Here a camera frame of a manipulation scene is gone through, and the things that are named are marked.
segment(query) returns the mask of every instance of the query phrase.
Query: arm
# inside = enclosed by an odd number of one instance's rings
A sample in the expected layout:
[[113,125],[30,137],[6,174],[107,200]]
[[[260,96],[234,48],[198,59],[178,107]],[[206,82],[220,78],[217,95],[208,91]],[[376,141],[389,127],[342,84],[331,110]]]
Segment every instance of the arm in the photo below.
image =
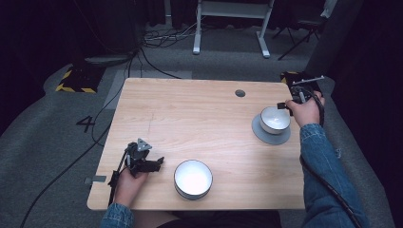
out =
[[[325,100],[316,92],[324,105]],[[310,99],[305,104],[286,102],[293,110],[300,129],[301,157],[312,170],[330,183],[352,208],[362,227],[369,227],[356,190],[348,180],[341,163],[335,155],[323,128],[319,125],[317,104]],[[354,227],[354,224],[331,192],[312,176],[304,172],[304,201],[307,212],[305,227]]]
[[136,178],[124,169],[116,186],[115,198],[101,221],[101,227],[133,227],[134,217],[130,211],[133,200],[144,184],[148,173],[139,173]]

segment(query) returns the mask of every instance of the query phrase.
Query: circular hole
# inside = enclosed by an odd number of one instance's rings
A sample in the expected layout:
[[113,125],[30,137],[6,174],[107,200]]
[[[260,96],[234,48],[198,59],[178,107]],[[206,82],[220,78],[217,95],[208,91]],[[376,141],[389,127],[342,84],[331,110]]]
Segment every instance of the circular hole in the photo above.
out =
[[235,95],[237,95],[237,97],[244,97],[246,93],[242,89],[237,89],[237,91],[235,91]]

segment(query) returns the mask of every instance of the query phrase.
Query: silver bowl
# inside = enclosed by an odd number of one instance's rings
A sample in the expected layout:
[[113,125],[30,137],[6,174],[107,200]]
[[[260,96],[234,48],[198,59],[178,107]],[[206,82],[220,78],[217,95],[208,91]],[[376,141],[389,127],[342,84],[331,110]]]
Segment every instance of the silver bowl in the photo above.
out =
[[198,200],[207,195],[213,175],[201,161],[184,161],[175,170],[175,188],[188,200]]
[[281,134],[289,125],[290,116],[284,109],[268,106],[260,113],[260,126],[267,133]]

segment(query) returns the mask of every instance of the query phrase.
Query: denim sleeve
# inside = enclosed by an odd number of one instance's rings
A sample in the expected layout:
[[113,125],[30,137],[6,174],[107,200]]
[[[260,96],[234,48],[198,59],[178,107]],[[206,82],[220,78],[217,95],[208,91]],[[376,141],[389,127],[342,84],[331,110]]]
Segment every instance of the denim sleeve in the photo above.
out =
[[109,227],[122,227],[131,228],[133,227],[133,213],[127,207],[112,203],[107,208],[106,213],[101,221],[101,228]]
[[[330,183],[352,208],[361,227],[370,227],[358,194],[336,157],[336,152],[319,124],[300,129],[301,156],[305,162]],[[355,227],[336,198],[305,169],[304,202],[306,218],[303,227]]]

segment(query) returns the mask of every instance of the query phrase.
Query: chair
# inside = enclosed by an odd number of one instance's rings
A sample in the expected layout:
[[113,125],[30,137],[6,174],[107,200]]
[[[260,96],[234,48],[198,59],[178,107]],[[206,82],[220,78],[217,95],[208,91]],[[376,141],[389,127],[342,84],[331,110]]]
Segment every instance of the chair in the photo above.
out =
[[[293,41],[293,46],[289,48],[284,54],[282,54],[278,59],[281,60],[284,56],[290,53],[293,49],[295,49],[302,42],[309,42],[309,38],[312,34],[317,37],[317,31],[322,30],[326,24],[327,18],[320,16],[323,12],[323,8],[318,8],[315,6],[307,6],[307,5],[291,5],[289,6],[290,13],[290,21],[288,26],[282,28],[273,38],[276,38],[282,31],[288,29],[290,37]],[[306,29],[308,30],[308,34],[304,36],[301,40],[295,43],[294,38],[290,32],[291,29]]]

